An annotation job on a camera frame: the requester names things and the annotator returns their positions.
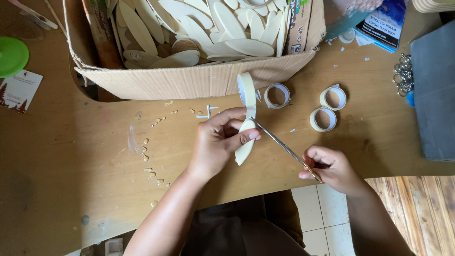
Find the person's right hand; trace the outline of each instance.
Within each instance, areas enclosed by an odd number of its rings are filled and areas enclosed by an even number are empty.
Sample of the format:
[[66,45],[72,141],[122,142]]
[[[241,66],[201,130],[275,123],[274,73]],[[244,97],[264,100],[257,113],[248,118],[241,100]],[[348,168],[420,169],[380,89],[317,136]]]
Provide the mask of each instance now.
[[[323,182],[340,193],[359,197],[369,188],[341,151],[312,145],[303,154],[303,159]],[[301,179],[314,179],[306,168],[298,176]]]

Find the forearm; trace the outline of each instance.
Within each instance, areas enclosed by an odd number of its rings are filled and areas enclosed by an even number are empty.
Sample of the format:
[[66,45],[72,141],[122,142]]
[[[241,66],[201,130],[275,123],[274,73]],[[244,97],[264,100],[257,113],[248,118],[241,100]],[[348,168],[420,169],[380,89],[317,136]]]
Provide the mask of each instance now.
[[411,250],[380,197],[367,183],[361,190],[362,196],[346,196],[356,255],[411,256]]
[[205,184],[185,169],[139,225],[124,255],[178,255]]

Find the green lid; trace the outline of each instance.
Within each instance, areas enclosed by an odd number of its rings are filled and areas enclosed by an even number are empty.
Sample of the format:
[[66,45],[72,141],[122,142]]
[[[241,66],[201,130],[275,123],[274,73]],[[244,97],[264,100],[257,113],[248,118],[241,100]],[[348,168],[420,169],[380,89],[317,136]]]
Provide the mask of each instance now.
[[12,77],[27,64],[29,51],[19,39],[0,36],[0,78]]

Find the card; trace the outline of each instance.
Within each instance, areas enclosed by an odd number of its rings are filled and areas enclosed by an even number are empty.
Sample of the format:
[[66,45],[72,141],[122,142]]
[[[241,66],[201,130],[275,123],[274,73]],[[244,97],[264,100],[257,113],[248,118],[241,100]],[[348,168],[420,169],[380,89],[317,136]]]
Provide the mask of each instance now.
[[0,86],[0,106],[25,114],[42,79],[27,70],[5,78]]

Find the book cover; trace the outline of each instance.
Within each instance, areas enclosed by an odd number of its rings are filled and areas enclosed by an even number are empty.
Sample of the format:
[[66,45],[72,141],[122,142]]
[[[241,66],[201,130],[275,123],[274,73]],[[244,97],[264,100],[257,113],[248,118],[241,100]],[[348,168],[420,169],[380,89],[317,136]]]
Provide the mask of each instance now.
[[354,29],[374,40],[374,44],[390,52],[398,48],[404,15],[409,0],[384,0],[382,5]]

